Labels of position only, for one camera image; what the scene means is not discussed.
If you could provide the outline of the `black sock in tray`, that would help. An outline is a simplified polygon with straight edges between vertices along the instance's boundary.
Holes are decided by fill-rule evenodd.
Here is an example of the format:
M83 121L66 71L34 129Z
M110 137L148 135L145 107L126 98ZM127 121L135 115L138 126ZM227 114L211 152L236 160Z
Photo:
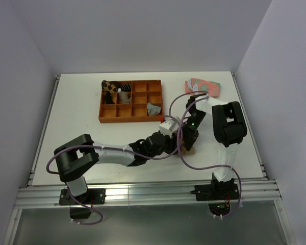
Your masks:
M114 104L115 104L114 101L113 101L113 97L112 97L112 95L111 95L110 92L107 92L107 93L105 94L105 103L106 103L107 105L114 105Z

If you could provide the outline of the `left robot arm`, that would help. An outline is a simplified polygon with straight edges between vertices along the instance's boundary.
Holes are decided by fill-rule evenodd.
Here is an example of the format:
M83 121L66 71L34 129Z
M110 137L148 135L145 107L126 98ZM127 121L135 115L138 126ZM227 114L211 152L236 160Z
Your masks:
M162 153L177 153L177 133L153 133L127 145L107 145L94 142L83 134L55 149L54 157L60 180L67 185L71 198L78 204L90 198L84 174L96 164L119 164L126 167L144 165Z

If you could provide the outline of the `argyle beige orange sock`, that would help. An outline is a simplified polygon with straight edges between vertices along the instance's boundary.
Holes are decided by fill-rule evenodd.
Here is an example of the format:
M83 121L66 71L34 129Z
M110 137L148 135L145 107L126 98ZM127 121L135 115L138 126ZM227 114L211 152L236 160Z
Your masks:
M181 146L181 152L182 152L183 155L194 155L194 154L195 154L195 148L192 147L190 150L187 150L187 149L185 148L185 146L182 145L182 146Z

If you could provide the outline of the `pink green sock pair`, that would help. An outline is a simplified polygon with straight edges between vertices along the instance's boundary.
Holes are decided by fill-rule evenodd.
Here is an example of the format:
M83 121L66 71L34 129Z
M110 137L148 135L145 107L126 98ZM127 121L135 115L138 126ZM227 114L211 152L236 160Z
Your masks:
M199 78L190 78L184 83L185 93L200 94L208 93L211 97L219 97L220 83L207 81Z

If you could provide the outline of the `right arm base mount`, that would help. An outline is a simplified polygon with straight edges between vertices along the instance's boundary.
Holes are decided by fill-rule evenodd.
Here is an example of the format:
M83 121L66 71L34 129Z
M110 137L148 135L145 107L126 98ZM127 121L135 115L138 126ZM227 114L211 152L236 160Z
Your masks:
M237 200L240 194L236 184L228 189L215 189L212 184L195 185L190 193L195 195L197 201Z

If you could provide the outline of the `brown checkered rolled sock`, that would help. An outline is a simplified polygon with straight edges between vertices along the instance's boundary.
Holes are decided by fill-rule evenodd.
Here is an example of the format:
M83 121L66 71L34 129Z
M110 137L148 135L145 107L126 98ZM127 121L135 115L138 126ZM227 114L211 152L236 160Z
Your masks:
M105 93L107 93L107 92L109 92L109 93L117 92L118 88L119 88L119 83L117 81L103 80L101 82L102 92L105 92Z

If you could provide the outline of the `beige rolled sock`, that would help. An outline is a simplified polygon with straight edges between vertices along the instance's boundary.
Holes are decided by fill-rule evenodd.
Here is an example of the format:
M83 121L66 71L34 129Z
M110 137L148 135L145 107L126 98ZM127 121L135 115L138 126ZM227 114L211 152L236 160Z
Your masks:
M131 96L128 92L122 91L118 93L118 97L121 104L130 104L131 103Z

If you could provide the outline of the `black white striped sock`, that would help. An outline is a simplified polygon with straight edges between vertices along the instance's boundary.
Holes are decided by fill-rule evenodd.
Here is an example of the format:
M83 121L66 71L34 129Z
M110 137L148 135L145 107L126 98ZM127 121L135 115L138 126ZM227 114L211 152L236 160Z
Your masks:
M118 87L118 92L131 92L132 91L132 85L131 83L127 83L127 84L121 84Z

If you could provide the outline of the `aluminium front rail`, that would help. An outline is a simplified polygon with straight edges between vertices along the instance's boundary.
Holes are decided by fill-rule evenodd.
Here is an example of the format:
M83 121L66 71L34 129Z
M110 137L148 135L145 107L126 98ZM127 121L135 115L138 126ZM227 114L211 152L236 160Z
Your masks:
M104 188L106 197L104 206L141 206L194 204L195 195L190 192L195 185L207 184L207 181L182 181L137 184L89 185L89 188ZM18 191L15 209L60 208L59 198L62 185L29 186ZM275 180L242 181L242 201L281 200Z

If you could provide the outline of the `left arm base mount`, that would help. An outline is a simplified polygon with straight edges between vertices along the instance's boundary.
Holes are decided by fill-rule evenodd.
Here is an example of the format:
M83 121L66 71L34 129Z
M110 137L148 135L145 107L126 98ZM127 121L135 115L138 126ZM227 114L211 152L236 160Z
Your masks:
M85 205L102 205L105 203L105 197L106 190L104 188L90 188L85 194L74 198ZM72 199L70 192L66 188L62 189L59 198L59 205L69 206L76 204L77 202Z

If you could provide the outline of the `grey ankle sock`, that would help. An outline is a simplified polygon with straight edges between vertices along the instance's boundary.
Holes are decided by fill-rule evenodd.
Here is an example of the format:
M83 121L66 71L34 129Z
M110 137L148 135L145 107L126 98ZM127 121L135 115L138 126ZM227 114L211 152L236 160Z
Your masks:
M161 107L153 105L151 103L147 103L147 114L148 116L156 116L161 113Z

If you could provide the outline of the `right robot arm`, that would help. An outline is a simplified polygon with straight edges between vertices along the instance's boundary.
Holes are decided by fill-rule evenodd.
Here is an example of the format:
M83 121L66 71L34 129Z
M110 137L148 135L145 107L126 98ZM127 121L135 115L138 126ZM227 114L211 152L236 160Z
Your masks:
M241 183L234 170L239 145L247 135L247 126L241 105L238 101L223 102L207 94L192 95L187 101L186 112L190 114L182 126L182 146L191 150L196 142L198 127L208 114L212 118L213 134L219 143L216 163L211 166L212 179L210 184L196 185L191 192L197 201L237 200L241 197Z

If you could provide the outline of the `orange compartment tray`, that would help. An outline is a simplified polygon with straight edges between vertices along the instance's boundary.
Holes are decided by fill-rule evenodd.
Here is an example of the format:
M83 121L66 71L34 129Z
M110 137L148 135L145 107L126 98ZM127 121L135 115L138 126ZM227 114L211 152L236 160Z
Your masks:
M121 104L118 93L112 92L114 105L105 103L105 92L101 90L98 119L100 123L130 123L160 121L164 115L163 93L161 80L125 80L117 81L119 85L131 83L130 104ZM161 113L148 116L147 103L161 107Z

